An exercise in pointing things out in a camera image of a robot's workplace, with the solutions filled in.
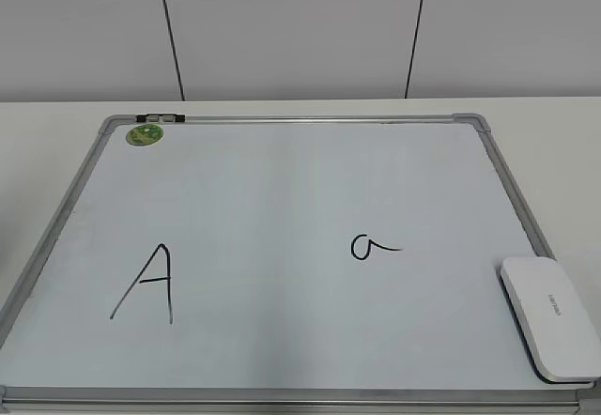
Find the whiteboard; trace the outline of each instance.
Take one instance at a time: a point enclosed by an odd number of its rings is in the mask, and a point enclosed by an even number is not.
[[[574,388],[532,370],[496,267],[534,252],[472,125],[163,124],[151,146],[131,127],[0,349],[1,384]],[[370,239],[402,250],[358,260]],[[160,243],[173,324],[166,281],[110,319]]]

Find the green sticker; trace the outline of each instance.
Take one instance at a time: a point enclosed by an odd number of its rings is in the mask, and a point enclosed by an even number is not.
[[[156,124],[145,124],[128,131],[125,137],[132,146],[154,145],[162,138],[161,126]]]

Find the table surface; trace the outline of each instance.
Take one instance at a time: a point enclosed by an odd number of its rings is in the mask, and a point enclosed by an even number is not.
[[[484,115],[601,331],[601,98],[1,103],[0,303],[108,115]]]

